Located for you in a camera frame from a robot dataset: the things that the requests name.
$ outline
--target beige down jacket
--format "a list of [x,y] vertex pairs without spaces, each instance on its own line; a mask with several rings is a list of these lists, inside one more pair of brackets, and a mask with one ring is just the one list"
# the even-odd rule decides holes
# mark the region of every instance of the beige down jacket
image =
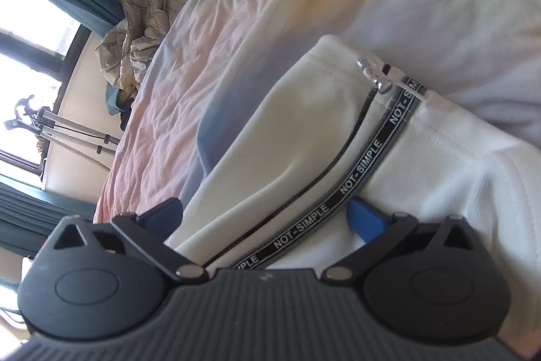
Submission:
[[96,49],[101,71],[112,86],[133,95],[152,57],[187,0],[121,0],[125,19]]

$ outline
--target pile of clothes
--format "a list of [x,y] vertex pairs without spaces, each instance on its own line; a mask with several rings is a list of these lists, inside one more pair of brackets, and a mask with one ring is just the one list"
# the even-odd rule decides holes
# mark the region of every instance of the pile of clothes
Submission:
[[[125,18],[96,49],[111,115],[131,110],[156,49],[188,0],[121,0]],[[124,115],[122,126],[127,124]]]

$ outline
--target bed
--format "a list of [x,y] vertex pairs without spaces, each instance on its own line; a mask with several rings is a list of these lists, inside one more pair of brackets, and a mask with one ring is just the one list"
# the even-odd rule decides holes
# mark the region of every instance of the bed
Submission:
[[[326,34],[541,147],[541,0],[189,0],[145,77],[95,221],[172,196],[189,206],[269,90]],[[528,264],[535,280],[537,257]]]

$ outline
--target white cable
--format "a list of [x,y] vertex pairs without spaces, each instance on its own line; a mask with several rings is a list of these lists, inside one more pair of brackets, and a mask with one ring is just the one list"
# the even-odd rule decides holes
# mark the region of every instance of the white cable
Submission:
[[92,158],[91,156],[82,153],[81,151],[77,150],[75,147],[70,146],[69,144],[63,143],[62,141],[57,140],[55,137],[49,135],[46,132],[41,132],[41,136],[45,139],[48,139],[51,143],[55,143],[59,145],[60,147],[64,147],[66,150],[69,150],[70,152],[74,153],[77,156],[80,156],[81,158],[86,159],[87,161],[90,161],[92,164],[98,166],[99,168],[105,170],[107,173],[111,171],[109,167],[107,167],[105,164],[102,164],[98,160]]

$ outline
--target window frame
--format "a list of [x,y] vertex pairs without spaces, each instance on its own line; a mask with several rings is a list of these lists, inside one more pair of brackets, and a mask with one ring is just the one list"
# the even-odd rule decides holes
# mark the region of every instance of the window frame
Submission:
[[[58,96],[52,108],[52,112],[58,114],[64,95],[66,95],[69,80],[71,79],[75,66],[79,61],[79,57],[85,48],[90,34],[90,29],[86,28],[84,25],[80,25],[63,60],[60,57],[42,51],[23,40],[16,39],[3,33],[0,33],[0,53],[13,60],[17,60],[34,71],[47,74],[53,79],[61,82]],[[27,161],[26,159],[1,149],[0,161],[4,161],[43,178],[44,164],[47,154],[49,153],[49,146],[50,142],[45,140],[39,164]]]

